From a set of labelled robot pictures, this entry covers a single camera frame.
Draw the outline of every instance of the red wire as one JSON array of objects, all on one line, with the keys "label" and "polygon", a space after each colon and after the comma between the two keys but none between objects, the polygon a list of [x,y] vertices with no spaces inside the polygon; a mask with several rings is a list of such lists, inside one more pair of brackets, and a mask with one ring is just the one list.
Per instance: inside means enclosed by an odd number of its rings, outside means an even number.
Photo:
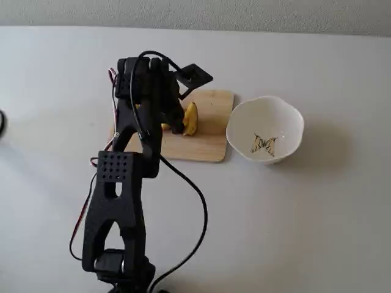
[{"label": "red wire", "polygon": [[97,168],[98,167],[98,164],[94,163],[93,161],[94,160],[97,160],[98,158],[97,157],[92,157],[90,158],[90,165]]},{"label": "red wire", "polygon": [[97,174],[95,173],[93,175],[93,177],[91,178],[91,183],[90,183],[90,191],[88,193],[88,196],[83,204],[83,207],[81,209],[81,212],[80,212],[80,215],[79,215],[79,219],[78,221],[76,222],[76,225],[75,227],[73,228],[73,232],[72,232],[72,236],[71,236],[71,240],[69,242],[69,252],[71,253],[71,255],[77,259],[78,261],[81,261],[81,258],[77,257],[74,253],[73,253],[73,250],[72,250],[72,244],[73,244],[73,240],[75,239],[75,236],[79,230],[79,226],[80,226],[80,223],[84,217],[84,214],[86,213],[86,209],[88,207],[88,202],[90,201],[90,197],[91,197],[91,193],[92,193],[92,183],[93,183],[93,180],[95,179],[95,177],[97,176]]},{"label": "red wire", "polygon": [[108,72],[109,72],[110,81],[111,81],[112,84],[114,84],[114,81],[115,81],[114,79],[117,76],[117,73],[115,72],[115,70],[113,68],[110,68],[108,70]]}]

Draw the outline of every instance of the wire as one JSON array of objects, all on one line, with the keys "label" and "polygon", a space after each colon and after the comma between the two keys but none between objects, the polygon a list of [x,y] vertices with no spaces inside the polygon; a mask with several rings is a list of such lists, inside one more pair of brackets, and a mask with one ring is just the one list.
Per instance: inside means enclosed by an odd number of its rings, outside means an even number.
[{"label": "wire", "polygon": [[71,253],[71,255],[73,256],[73,258],[77,259],[78,261],[81,261],[81,258],[77,257],[74,253],[73,253],[73,250],[72,250],[72,244],[73,244],[73,240],[75,239],[75,236],[76,234],[78,233],[78,230],[79,230],[79,227],[80,227],[80,223],[84,217],[84,214],[86,213],[86,209],[88,207],[88,203],[90,201],[90,197],[91,197],[91,193],[92,193],[92,184],[93,184],[93,180],[95,179],[95,177],[97,176],[97,173],[95,173],[93,175],[93,177],[91,177],[91,182],[90,182],[90,190],[88,191],[88,196],[83,204],[83,207],[81,209],[81,212],[80,212],[80,215],[79,215],[79,219],[78,221],[76,222],[76,225],[75,227],[73,228],[73,232],[72,232],[72,237],[71,237],[71,240],[69,241],[69,252]]},{"label": "wire", "polygon": [[[114,116],[114,134],[112,136],[112,138],[109,140],[109,142],[106,144],[106,146],[103,148],[103,150],[107,151],[113,141],[114,141],[114,138],[118,136],[117,134],[117,119],[118,119],[118,112],[117,112],[117,105],[115,103],[115,98],[114,98],[114,90],[115,90],[115,82],[117,80],[117,73],[115,72],[115,70],[113,68],[110,68],[108,70],[109,72],[109,77],[110,77],[110,80],[111,80],[111,83],[112,83],[112,90],[111,90],[111,98],[112,98],[112,112],[113,112],[113,116]],[[98,164],[94,162],[94,160],[97,160],[98,158],[97,157],[91,157],[90,158],[90,165],[97,168],[98,167]]]},{"label": "wire", "polygon": [[185,175],[183,174],[181,171],[179,171],[177,168],[175,168],[173,165],[171,165],[171,163],[169,161],[167,161],[162,155],[160,155],[160,160],[165,163],[165,165],[167,167],[169,167],[172,171],[175,172],[175,174],[177,174],[179,177],[181,177],[183,180],[185,180],[199,195],[200,199],[201,199],[201,202],[202,202],[202,207],[203,207],[203,227],[202,227],[202,232],[201,232],[201,236],[200,238],[198,239],[197,241],[197,244],[195,245],[195,247],[193,248],[193,250],[190,252],[189,255],[187,255],[187,257],[185,257],[179,264],[177,264],[175,267],[169,269],[167,272],[165,272],[164,274],[160,275],[153,283],[152,285],[150,286],[150,289],[149,289],[149,293],[153,293],[153,290],[154,288],[156,287],[156,285],[158,283],[160,283],[163,279],[165,279],[165,277],[169,276],[170,274],[172,274],[173,272],[175,272],[177,269],[179,269],[181,266],[183,266],[184,264],[187,263],[187,261],[189,261],[189,259],[195,255],[195,253],[197,252],[197,250],[199,249],[199,247],[201,246],[202,242],[203,242],[203,239],[205,238],[205,235],[206,235],[206,229],[208,227],[208,207],[206,205],[206,200],[205,200],[205,197],[203,196],[201,190]]},{"label": "wire", "polygon": [[7,127],[7,117],[3,111],[0,110],[0,137],[5,133]]},{"label": "wire", "polygon": [[119,293],[118,286],[115,283],[111,283],[113,288],[108,293]]}]

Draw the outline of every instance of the white table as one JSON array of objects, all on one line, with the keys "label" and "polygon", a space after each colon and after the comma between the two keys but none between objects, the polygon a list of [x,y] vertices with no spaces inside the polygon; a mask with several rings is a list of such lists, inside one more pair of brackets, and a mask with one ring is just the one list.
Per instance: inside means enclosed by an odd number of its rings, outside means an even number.
[{"label": "white table", "polygon": [[[0,107],[10,120],[0,141],[1,292],[110,288],[71,258],[68,240],[88,158],[112,121],[106,70],[145,49],[200,65],[214,76],[205,88],[231,90],[236,103],[281,96],[306,122],[301,148],[280,165],[231,149],[222,164],[174,162],[205,193],[210,225],[162,288],[389,292],[391,39],[89,27],[0,28]],[[163,165],[142,199],[147,256],[161,273],[195,244],[201,205]]]}]

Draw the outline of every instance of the white ceramic bowl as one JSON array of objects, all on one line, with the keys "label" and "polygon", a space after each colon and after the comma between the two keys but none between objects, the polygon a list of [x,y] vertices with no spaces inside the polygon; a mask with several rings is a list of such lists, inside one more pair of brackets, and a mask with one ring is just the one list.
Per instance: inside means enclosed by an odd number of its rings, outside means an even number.
[{"label": "white ceramic bowl", "polygon": [[227,125],[227,140],[246,159],[272,164],[293,154],[304,130],[300,112],[276,96],[238,105]]}]

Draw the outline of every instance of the banana piece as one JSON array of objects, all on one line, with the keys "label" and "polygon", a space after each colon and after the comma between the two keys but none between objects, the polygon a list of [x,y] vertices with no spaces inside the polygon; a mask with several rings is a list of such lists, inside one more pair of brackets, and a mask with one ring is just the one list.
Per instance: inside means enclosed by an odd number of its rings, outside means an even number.
[{"label": "banana piece", "polygon": [[184,136],[192,136],[197,131],[198,124],[198,108],[197,105],[191,102],[186,109],[185,117],[183,118],[183,125],[185,130],[183,131]]},{"label": "banana piece", "polygon": [[161,124],[161,129],[162,129],[163,131],[169,130],[170,128],[171,128],[171,126],[168,125],[168,124],[165,124],[165,123],[162,123],[162,124]]}]

